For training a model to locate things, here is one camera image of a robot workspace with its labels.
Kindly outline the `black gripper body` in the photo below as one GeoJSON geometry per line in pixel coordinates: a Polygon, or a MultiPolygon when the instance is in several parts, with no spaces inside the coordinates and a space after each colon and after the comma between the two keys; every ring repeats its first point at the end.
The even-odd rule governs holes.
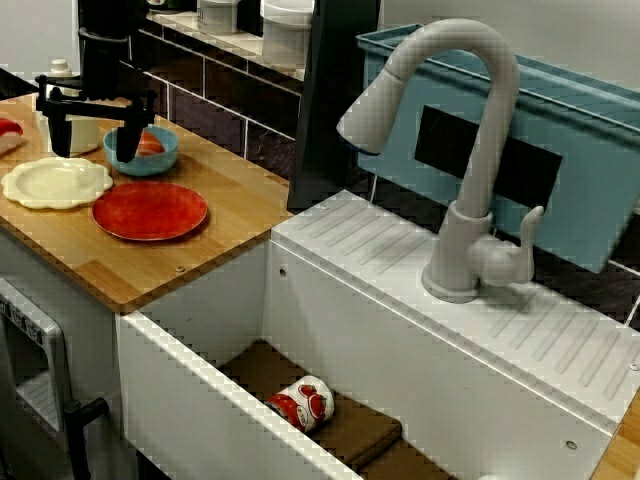
{"type": "Polygon", "coordinates": [[[64,120],[68,115],[121,120],[154,121],[154,92],[128,88],[119,82],[120,60],[128,39],[78,32],[81,71],[78,76],[56,78],[40,75],[36,110],[64,120]]]}

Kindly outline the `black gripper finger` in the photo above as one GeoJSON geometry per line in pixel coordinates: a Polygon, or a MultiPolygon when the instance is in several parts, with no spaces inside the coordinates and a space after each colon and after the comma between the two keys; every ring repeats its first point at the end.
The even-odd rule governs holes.
{"type": "Polygon", "coordinates": [[[52,114],[48,117],[51,150],[60,157],[71,154],[72,122],[66,113],[52,114]]]}
{"type": "Polygon", "coordinates": [[[116,131],[116,157],[119,162],[130,162],[136,155],[143,130],[151,123],[151,114],[144,108],[126,107],[123,121],[116,131]]]}

